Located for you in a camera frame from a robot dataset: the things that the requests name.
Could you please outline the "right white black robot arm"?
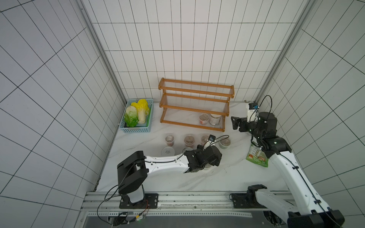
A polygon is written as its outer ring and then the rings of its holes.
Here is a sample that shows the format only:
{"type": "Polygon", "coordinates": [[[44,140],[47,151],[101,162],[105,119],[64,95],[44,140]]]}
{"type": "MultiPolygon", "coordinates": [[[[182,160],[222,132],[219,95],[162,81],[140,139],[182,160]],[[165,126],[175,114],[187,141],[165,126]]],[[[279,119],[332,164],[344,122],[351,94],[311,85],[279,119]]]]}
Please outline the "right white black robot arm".
{"type": "Polygon", "coordinates": [[[295,205],[273,194],[262,184],[248,187],[245,194],[233,194],[249,208],[266,208],[290,228],[340,228],[345,222],[339,210],[333,210],[318,194],[299,167],[285,139],[277,136],[277,119],[272,113],[253,112],[246,118],[231,117],[232,127],[250,133],[252,145],[258,146],[275,165],[289,188],[295,205]]]}

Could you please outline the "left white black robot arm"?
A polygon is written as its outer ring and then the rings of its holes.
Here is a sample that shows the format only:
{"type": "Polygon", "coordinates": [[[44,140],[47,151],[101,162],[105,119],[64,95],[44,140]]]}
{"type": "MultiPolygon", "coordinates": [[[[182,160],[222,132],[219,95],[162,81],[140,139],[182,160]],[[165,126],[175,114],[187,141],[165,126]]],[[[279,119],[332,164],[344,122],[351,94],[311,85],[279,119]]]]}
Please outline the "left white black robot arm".
{"type": "Polygon", "coordinates": [[[117,165],[117,192],[121,195],[120,208],[135,208],[147,203],[156,208],[153,200],[157,193],[145,194],[143,182],[152,176],[163,173],[196,173],[206,165],[219,166],[222,153],[214,145],[199,145],[195,150],[169,157],[145,156],[137,151],[117,165]]]}

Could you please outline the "seed jar dark label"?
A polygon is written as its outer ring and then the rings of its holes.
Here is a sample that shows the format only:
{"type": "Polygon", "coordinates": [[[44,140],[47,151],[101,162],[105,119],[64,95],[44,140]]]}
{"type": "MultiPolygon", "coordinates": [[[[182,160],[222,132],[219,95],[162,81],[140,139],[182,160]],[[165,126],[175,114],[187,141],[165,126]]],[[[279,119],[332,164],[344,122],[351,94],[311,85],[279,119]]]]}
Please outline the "seed jar dark label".
{"type": "Polygon", "coordinates": [[[166,142],[167,146],[172,147],[175,142],[175,137],[172,134],[167,134],[165,137],[165,142],[166,142]]]}

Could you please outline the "small jar pink label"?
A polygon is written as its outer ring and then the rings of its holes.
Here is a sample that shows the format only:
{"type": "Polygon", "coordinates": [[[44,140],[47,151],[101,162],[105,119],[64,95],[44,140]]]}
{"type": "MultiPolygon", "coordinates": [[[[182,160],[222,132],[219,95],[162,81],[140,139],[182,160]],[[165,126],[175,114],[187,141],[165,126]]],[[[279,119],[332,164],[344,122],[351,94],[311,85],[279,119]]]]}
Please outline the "small jar pink label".
{"type": "Polygon", "coordinates": [[[206,113],[202,113],[199,116],[199,121],[200,121],[200,124],[202,124],[202,125],[206,125],[209,122],[209,119],[210,119],[210,117],[206,113]]]}

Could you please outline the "dark green bottle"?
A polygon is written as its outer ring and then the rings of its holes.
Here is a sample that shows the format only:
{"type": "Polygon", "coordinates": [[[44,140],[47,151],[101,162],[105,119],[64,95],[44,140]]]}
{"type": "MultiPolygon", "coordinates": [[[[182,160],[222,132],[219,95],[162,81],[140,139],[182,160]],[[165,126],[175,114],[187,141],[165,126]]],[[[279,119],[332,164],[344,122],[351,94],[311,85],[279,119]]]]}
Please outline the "dark green bottle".
{"type": "Polygon", "coordinates": [[[185,152],[188,152],[188,151],[193,151],[193,148],[186,147],[186,148],[183,149],[182,153],[184,154],[185,152]]]}

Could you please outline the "small jar yellow label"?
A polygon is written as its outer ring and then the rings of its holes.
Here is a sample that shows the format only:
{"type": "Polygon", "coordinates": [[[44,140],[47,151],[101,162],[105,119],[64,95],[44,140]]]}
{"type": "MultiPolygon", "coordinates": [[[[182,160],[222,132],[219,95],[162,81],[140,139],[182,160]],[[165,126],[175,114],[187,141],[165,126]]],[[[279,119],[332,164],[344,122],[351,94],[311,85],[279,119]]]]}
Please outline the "small jar yellow label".
{"type": "Polygon", "coordinates": [[[211,165],[210,165],[209,163],[208,163],[208,164],[206,164],[206,165],[205,165],[205,167],[204,167],[204,169],[205,169],[205,170],[208,170],[208,169],[210,169],[210,168],[211,168],[211,165]]]}

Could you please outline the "seed jar red label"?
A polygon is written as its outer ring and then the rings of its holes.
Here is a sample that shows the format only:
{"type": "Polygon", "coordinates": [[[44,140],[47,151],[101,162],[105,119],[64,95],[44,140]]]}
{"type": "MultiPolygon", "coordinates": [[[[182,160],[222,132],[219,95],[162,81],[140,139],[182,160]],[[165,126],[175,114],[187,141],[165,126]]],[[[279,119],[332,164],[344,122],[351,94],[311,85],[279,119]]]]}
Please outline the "seed jar red label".
{"type": "Polygon", "coordinates": [[[209,141],[209,135],[203,135],[201,137],[201,145],[205,145],[209,141]]]}
{"type": "Polygon", "coordinates": [[[184,144],[186,147],[193,148],[195,144],[195,137],[193,135],[187,135],[184,138],[184,144]]]}

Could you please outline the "large white-lid can shelf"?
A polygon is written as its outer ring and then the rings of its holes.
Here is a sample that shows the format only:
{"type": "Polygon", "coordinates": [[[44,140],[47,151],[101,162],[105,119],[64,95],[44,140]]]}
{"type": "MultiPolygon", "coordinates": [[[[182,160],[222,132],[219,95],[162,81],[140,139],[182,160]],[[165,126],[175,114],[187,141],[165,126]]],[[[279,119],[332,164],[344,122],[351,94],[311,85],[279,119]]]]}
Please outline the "large white-lid can shelf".
{"type": "Polygon", "coordinates": [[[175,156],[175,149],[171,146],[166,146],[162,151],[161,151],[161,156],[162,157],[170,157],[170,156],[175,156]]]}

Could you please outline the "white can bottom shelf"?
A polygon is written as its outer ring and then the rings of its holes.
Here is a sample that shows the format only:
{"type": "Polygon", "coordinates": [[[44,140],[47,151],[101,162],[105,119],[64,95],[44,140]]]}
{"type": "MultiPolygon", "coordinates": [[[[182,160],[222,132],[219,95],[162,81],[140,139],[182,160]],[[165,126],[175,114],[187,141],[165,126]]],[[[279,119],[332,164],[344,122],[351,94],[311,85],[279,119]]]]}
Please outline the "white can bottom shelf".
{"type": "Polygon", "coordinates": [[[212,125],[212,126],[216,126],[220,123],[221,121],[221,115],[217,115],[217,114],[210,114],[210,117],[209,117],[209,123],[212,125]]]}

